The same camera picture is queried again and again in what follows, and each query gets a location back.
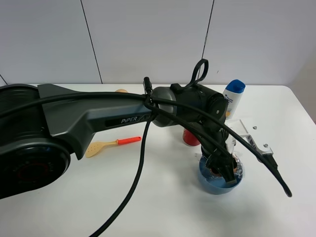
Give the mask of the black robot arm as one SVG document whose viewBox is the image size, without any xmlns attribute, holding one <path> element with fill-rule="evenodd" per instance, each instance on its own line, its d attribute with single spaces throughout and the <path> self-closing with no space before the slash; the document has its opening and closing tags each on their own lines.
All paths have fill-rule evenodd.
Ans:
<svg viewBox="0 0 316 237">
<path fill-rule="evenodd" d="M 227 101 L 205 86 L 146 87 L 144 95 L 79 92 L 53 84 L 0 89 L 0 197 L 47 186 L 83 158 L 95 133 L 151 121 L 181 125 L 198 137 L 206 166 L 234 182 L 237 162 L 227 150 Z"/>
</svg>

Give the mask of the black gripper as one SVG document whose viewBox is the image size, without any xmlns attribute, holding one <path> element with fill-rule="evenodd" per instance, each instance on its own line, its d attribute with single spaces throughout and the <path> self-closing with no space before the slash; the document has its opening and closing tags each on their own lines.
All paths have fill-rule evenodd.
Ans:
<svg viewBox="0 0 316 237">
<path fill-rule="evenodd" d="M 228 133 L 220 129 L 217 132 L 210 132 L 208 136 L 211 137 L 217 145 L 201 137 L 201 150 L 202 154 L 206 157 L 206 167 L 214 168 L 214 173 L 218 177 L 224 178 L 228 185 L 235 184 L 237 180 L 234 175 L 234 170 L 237 168 L 237 162 L 227 151 L 225 141 L 228 138 Z"/>
</svg>

